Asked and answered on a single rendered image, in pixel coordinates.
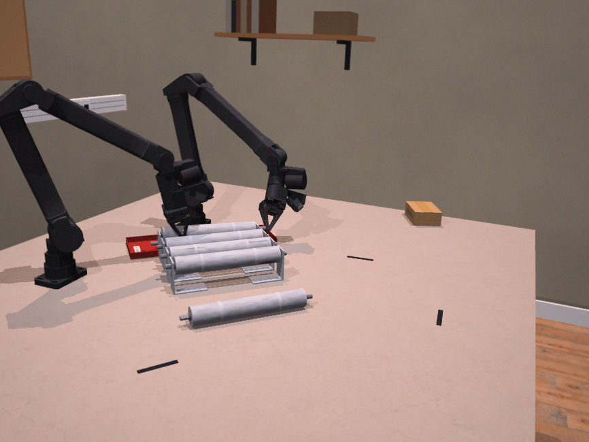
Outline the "red scrap tray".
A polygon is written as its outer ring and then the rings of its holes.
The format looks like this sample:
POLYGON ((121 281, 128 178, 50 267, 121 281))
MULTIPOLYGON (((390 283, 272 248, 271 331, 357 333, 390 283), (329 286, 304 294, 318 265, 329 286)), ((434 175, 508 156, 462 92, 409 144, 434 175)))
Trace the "red scrap tray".
MULTIPOLYGON (((266 231, 270 238, 277 242, 277 237, 270 231, 266 231)), ((151 241, 157 241, 158 235, 144 235, 136 237, 126 237, 126 244, 130 259, 150 258, 158 256, 157 245, 151 245, 151 241)))

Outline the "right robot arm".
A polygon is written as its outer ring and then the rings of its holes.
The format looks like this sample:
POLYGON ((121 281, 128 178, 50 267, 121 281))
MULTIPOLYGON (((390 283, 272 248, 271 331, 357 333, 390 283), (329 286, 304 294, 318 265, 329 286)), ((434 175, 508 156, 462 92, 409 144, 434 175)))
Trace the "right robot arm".
POLYGON ((84 241, 83 232, 69 217, 20 112, 35 104, 40 110, 152 164, 159 171, 156 180, 160 192, 179 188, 171 193, 176 209, 188 206, 185 191, 192 199, 206 200, 207 188, 195 160, 174 162, 171 151, 49 88, 43 90, 33 80, 20 80, 0 96, 0 127, 49 224, 44 274, 34 278, 35 285, 57 290, 87 275, 87 268, 76 266, 73 258, 73 252, 84 241))

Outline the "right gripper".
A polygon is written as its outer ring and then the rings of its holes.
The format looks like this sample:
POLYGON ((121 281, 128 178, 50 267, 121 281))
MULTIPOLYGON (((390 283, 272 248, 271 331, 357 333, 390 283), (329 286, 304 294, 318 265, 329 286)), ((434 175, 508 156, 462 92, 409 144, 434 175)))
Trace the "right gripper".
POLYGON ((173 192, 178 191, 179 188, 170 191, 170 192, 161 192, 161 198, 163 200, 163 204, 162 209, 163 209, 163 215, 164 213, 166 214, 166 219, 168 224, 171 226, 171 228, 178 234, 179 237, 182 236, 186 236, 187 234, 187 230, 188 230, 188 224, 190 221, 190 215, 187 214, 188 213, 188 208, 186 207, 182 207, 179 209, 175 208, 175 204, 173 202, 173 197, 172 194, 173 192), (164 207, 165 205, 165 207, 164 207), (186 214, 186 215, 185 215, 186 214), (184 223, 185 221, 185 223, 184 223), (180 226, 184 225, 184 233, 181 234, 181 232, 179 232, 179 230, 175 227, 175 223, 180 222, 180 226))

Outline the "brown cardboard box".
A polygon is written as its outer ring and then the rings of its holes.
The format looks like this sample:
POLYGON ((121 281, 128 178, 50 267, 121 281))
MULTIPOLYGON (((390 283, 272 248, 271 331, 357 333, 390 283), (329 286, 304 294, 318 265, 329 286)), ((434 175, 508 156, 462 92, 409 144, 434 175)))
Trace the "brown cardboard box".
POLYGON ((432 202, 406 201, 405 215, 414 226, 441 226, 442 212, 432 202))

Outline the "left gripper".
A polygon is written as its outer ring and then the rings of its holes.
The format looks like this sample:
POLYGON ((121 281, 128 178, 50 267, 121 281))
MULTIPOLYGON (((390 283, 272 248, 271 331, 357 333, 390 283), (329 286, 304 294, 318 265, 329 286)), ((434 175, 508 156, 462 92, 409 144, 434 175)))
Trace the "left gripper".
POLYGON ((263 224, 266 226, 266 231, 270 231, 273 228, 286 208, 287 201, 276 198, 278 186, 281 185, 269 184, 266 190, 265 199, 259 203, 258 210, 263 220, 263 224), (268 215, 273 216, 270 225, 268 221, 268 215))

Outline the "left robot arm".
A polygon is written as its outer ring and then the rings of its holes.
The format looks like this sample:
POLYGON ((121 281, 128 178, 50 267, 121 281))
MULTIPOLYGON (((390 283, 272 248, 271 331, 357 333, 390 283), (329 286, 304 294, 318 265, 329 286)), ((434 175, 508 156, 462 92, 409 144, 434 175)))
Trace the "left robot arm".
POLYGON ((163 94, 164 96, 167 95, 167 100, 171 108, 182 160, 190 158, 197 162, 201 172, 201 179, 204 177, 202 180, 205 182, 207 188, 207 198, 205 201, 187 197, 187 192, 184 192, 188 205, 187 214, 190 215, 188 225, 211 224, 211 219, 205 218, 202 203, 212 199, 214 194, 214 187, 207 180, 207 174, 204 173, 201 166, 188 103, 188 94, 211 110, 236 135, 248 144, 260 160, 266 164, 267 172, 269 172, 267 186, 269 184, 281 185, 278 186, 276 198, 287 201, 286 203, 294 212, 298 212, 303 208, 306 194, 289 189, 305 190, 307 185, 305 169, 286 167, 286 152, 242 116, 213 88, 213 85, 201 73, 185 73, 181 75, 163 89, 163 94), (284 185, 286 185, 286 188, 284 185))

